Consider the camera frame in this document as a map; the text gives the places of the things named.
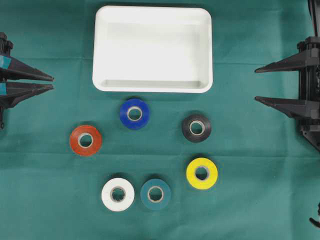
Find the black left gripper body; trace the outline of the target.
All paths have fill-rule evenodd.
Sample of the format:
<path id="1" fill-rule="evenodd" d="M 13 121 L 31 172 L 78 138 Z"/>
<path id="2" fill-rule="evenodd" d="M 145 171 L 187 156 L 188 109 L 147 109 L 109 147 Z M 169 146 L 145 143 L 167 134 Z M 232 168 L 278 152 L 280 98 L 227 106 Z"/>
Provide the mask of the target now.
<path id="1" fill-rule="evenodd" d="M 0 33 L 0 67 L 8 68 L 10 60 L 5 60 L 4 55 L 10 55 L 13 49 L 13 43 L 7 40 L 7 35 L 4 32 Z M 6 88 L 7 79 L 0 73 L 0 95 L 4 96 L 7 94 Z"/>

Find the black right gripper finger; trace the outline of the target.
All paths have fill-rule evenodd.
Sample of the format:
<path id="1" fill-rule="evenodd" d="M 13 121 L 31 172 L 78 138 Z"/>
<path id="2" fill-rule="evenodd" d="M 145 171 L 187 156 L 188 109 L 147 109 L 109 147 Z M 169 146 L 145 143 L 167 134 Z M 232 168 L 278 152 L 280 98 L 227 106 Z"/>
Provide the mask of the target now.
<path id="1" fill-rule="evenodd" d="M 255 73 L 290 72 L 320 64 L 319 53 L 297 53 L 283 60 L 257 68 Z"/>
<path id="2" fill-rule="evenodd" d="M 272 107 L 293 119 L 319 119 L 320 102 L 304 99 L 285 99 L 256 96 L 256 101 Z"/>

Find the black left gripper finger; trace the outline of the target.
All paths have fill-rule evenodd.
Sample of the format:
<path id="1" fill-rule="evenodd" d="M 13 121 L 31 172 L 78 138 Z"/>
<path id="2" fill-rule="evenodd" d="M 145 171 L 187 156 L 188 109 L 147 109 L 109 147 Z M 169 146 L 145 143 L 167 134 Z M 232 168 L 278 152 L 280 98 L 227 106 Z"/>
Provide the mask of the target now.
<path id="1" fill-rule="evenodd" d="M 53 89 L 51 84 L 2 82 L 0 84 L 0 106 L 15 107 L 19 102 Z"/>
<path id="2" fill-rule="evenodd" d="M 0 75 L 9 80 L 54 80 L 52 76 L 7 55 L 0 56 Z"/>

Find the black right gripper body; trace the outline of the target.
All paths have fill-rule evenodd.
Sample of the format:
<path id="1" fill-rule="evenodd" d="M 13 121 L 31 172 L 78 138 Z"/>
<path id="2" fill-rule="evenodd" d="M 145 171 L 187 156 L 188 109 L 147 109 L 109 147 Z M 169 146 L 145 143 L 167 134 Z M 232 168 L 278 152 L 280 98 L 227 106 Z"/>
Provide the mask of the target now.
<path id="1" fill-rule="evenodd" d="M 304 130 L 320 129 L 320 38 L 310 36 L 298 45 L 299 100 L 305 111 L 299 120 Z"/>

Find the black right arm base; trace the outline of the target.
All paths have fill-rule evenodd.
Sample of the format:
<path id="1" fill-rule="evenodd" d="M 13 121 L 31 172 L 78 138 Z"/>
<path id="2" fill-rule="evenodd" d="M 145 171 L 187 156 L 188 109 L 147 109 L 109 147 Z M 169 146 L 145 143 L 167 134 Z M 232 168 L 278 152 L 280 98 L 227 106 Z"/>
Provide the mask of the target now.
<path id="1" fill-rule="evenodd" d="M 306 140 L 315 148 L 320 151 L 320 126 L 319 125 L 301 125 L 301 134 Z"/>

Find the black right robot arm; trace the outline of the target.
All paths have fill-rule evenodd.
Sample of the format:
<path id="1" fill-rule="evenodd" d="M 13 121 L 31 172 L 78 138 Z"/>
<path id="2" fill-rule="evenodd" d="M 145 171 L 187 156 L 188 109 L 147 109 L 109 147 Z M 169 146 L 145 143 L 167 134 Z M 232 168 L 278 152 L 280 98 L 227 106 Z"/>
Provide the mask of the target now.
<path id="1" fill-rule="evenodd" d="M 309 0 L 315 36 L 297 44 L 298 53 L 256 69 L 255 73 L 299 72 L 298 99 L 256 96 L 255 100 L 299 121 L 307 132 L 320 131 L 320 2 Z"/>

